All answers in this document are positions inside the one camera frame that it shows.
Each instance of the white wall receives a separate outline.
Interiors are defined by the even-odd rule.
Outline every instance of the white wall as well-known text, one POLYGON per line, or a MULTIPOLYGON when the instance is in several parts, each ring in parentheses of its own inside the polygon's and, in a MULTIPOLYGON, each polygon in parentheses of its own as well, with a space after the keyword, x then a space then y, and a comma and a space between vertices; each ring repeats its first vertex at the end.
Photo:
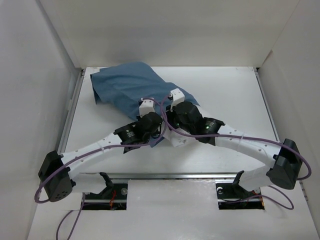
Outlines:
POLYGON ((35 0, 0 0, 0 239, 27 237, 37 172, 78 77, 35 0))
POLYGON ((260 67, 299 0, 41 2, 83 68, 132 61, 260 67))
POLYGON ((320 233, 320 1, 300 0, 259 70, 281 139, 292 138, 312 166, 303 181, 320 233))

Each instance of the black bracket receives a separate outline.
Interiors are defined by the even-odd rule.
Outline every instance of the black bracket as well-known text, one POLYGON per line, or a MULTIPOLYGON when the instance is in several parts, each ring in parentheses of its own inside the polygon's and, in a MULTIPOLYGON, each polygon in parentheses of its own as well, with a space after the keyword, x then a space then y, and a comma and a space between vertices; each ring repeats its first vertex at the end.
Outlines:
MULTIPOLYGON (((47 177, 49 177, 55 170, 63 166, 61 161, 61 155, 58 155, 57 151, 49 152, 40 168, 38 176, 40 181, 43 183, 47 177)), ((56 174, 46 185, 44 185, 44 190, 48 195, 50 202, 57 202, 68 196, 72 188, 76 185, 69 177, 68 172, 69 167, 66 167, 58 174, 56 174)))
POLYGON ((111 181, 110 177, 105 172, 100 172, 100 175, 103 177, 106 187, 99 193, 99 195, 102 198, 106 198, 114 189, 114 183, 111 181))
MULTIPOLYGON (((162 124, 162 118, 155 112, 149 112, 138 121, 120 127, 113 134, 118 135, 122 145, 146 144, 150 137, 159 134, 159 127, 162 124)), ((123 153, 138 149, 139 147, 125 147, 123 153)))
MULTIPOLYGON (((286 138, 283 144, 299 153, 294 141, 286 138)), ((300 158, 284 147, 273 158, 275 159, 275 164, 266 175, 273 184, 283 189, 294 189, 302 165, 300 158)))
MULTIPOLYGON (((175 129, 181 128, 192 135, 209 135, 218 134, 221 126, 224 126, 223 121, 203 117, 196 105, 189 101, 183 101, 177 106, 167 106, 166 116, 170 125, 175 129)), ((216 145, 214 137, 196 138, 199 142, 204 144, 216 145)))

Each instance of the white table surface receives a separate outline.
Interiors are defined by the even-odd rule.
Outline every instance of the white table surface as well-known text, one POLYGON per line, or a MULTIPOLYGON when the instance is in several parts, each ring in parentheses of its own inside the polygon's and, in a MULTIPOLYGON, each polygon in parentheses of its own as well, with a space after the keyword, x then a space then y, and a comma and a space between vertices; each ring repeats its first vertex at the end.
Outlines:
MULTIPOLYGON (((252 67, 154 67, 163 79, 190 91, 217 119, 253 136, 274 139, 274 133, 252 67)), ((95 105, 87 68, 76 107, 67 151, 103 138, 130 122, 109 105, 95 105)), ((91 172, 107 173, 229 173, 252 169, 259 162, 205 144, 173 148, 166 142, 108 159, 91 172)), ((288 204, 276 191, 262 192, 288 204)), ((219 210, 214 180, 131 180, 126 211, 84 211, 71 239, 75 240, 317 240, 318 235, 301 187, 284 191, 295 209, 265 200, 265 210, 219 210)), ((80 206, 81 194, 39 204, 29 240, 54 240, 56 228, 68 212, 80 206)), ((75 220, 71 214, 61 227, 67 239, 75 220)))

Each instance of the fabric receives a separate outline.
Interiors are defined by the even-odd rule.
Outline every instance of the fabric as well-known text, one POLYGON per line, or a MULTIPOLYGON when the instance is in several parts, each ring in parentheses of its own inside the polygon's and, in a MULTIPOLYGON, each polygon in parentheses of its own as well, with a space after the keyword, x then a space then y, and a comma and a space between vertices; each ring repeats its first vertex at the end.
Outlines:
MULTIPOLYGON (((113 104, 133 121, 136 121, 139 115, 141 98, 149 97, 161 102, 176 88, 184 93, 185 101, 199 105, 191 94, 172 82, 165 82, 143 62, 101 68, 100 72, 91 74, 90 77, 96 104, 113 104)), ((170 103, 171 101, 167 99, 164 106, 170 103)), ((155 111, 161 114, 158 106, 155 107, 155 111)))

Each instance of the white plastic bracket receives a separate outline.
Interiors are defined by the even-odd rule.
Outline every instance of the white plastic bracket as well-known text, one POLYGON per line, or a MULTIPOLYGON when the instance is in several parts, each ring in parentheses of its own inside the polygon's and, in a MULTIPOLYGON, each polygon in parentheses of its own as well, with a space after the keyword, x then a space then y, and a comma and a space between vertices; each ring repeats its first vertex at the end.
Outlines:
POLYGON ((171 112, 173 111, 173 107, 185 101, 185 95, 179 88, 170 91, 170 97, 172 97, 172 103, 170 108, 171 112))
POLYGON ((155 112, 155 102, 152 100, 144 100, 141 98, 141 105, 139 106, 139 115, 140 118, 142 118, 144 115, 147 115, 148 113, 154 113, 155 112))

